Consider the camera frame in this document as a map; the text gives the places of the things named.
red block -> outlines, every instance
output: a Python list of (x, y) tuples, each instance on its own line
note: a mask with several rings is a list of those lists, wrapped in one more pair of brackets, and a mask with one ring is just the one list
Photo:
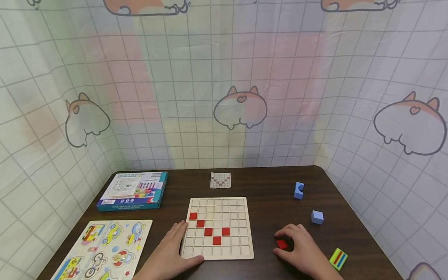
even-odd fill
[(190, 220), (195, 220), (198, 218), (198, 214), (197, 213), (190, 213)]
[(285, 240), (283, 240), (283, 239), (277, 240), (277, 244), (278, 244), (279, 248), (282, 250), (288, 248), (288, 244), (286, 244)]
[(205, 228), (204, 236), (212, 236), (213, 235), (213, 229), (212, 228)]
[(196, 221), (197, 228), (203, 228), (204, 226), (205, 226), (205, 220), (197, 220)]
[(222, 235), (223, 236), (230, 235), (230, 228), (223, 228), (222, 229)]
[(213, 237), (213, 245), (221, 245), (221, 236)]

wooden grid board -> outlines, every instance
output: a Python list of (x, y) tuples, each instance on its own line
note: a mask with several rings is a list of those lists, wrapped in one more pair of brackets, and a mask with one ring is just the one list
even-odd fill
[(254, 258), (245, 197), (192, 198), (186, 221), (183, 258), (197, 255), (205, 260)]

white backdrop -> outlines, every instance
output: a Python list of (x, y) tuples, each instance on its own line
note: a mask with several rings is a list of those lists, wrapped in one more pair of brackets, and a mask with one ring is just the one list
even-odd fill
[(1, 279), (114, 171), (311, 164), (404, 278), (448, 279), (448, 0), (118, 2), (0, 3)]

blue block with notch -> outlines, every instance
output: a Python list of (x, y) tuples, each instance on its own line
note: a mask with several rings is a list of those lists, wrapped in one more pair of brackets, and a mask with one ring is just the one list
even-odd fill
[(303, 183), (296, 182), (296, 189), (294, 191), (294, 198), (302, 199), (303, 198)]
[(311, 213), (311, 222), (315, 223), (315, 224), (322, 224), (323, 223), (323, 213), (313, 210), (313, 212)]

dark brown tabletop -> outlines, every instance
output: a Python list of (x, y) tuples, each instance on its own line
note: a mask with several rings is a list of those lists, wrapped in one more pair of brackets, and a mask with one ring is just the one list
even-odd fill
[[(232, 187), (210, 189), (210, 172), (231, 172)], [(302, 200), (293, 198), (296, 181), (305, 184)], [(89, 221), (152, 219), (137, 266), (139, 271), (172, 224), (186, 219), (191, 197), (233, 196), (247, 197), (255, 259), (206, 261), (180, 279), (310, 279), (272, 253), (277, 247), (274, 233), (289, 223), (303, 224), (328, 258), (336, 247), (348, 255), (340, 271), (345, 280), (402, 279), (330, 178), (317, 166), (169, 170), (159, 209), (99, 212), (96, 203), (104, 190), (105, 187), (38, 280), (51, 278)], [(322, 225), (311, 223), (313, 210), (323, 212)]]

